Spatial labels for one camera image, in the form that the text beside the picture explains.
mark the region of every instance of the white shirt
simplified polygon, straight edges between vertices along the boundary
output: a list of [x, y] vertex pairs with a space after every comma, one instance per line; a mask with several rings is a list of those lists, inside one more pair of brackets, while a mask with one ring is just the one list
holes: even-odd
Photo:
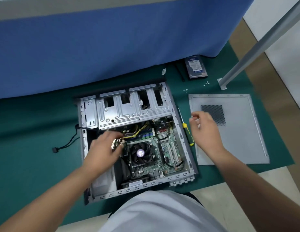
[[146, 191], [127, 201], [99, 232], [195, 232], [225, 228], [196, 200], [173, 191]]

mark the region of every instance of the screwdriver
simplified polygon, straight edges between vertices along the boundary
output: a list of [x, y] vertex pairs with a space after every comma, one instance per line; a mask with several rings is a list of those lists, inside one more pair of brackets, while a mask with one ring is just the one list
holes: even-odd
[[194, 140], [193, 140], [193, 137], [188, 129], [188, 125], [183, 121], [183, 118], [182, 118], [182, 115], [181, 115], [181, 112], [180, 112], [180, 109], [178, 107], [178, 111], [179, 111], [179, 114], [180, 114], [180, 117], [181, 117], [181, 120], [182, 120], [182, 127], [186, 133], [186, 136], [187, 136], [187, 139], [189, 141], [189, 144], [190, 146], [193, 146], [194, 145]]

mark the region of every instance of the cpu fan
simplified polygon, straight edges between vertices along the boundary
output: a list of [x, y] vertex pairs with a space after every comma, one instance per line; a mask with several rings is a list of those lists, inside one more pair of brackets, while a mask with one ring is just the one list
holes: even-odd
[[146, 164], [152, 161], [150, 146], [144, 142], [132, 146], [131, 156], [135, 164]]

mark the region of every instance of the person's left hand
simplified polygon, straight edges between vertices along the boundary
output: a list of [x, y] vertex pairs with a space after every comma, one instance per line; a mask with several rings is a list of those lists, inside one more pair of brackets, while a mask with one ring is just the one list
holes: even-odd
[[114, 152], [111, 150], [113, 140], [122, 136], [119, 132], [106, 131], [91, 142], [89, 153], [83, 161], [82, 168], [90, 173], [93, 179], [111, 168], [122, 154], [122, 144]]

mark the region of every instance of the yellow screwdriver handle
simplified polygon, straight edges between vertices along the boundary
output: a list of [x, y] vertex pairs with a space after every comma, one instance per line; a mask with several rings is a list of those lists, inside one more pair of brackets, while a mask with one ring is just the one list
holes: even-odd
[[194, 140], [193, 140], [193, 137], [188, 129], [188, 125], [186, 123], [182, 123], [182, 127], [186, 133], [186, 136], [187, 136], [187, 139], [189, 141], [189, 144], [190, 146], [193, 146], [194, 145]]

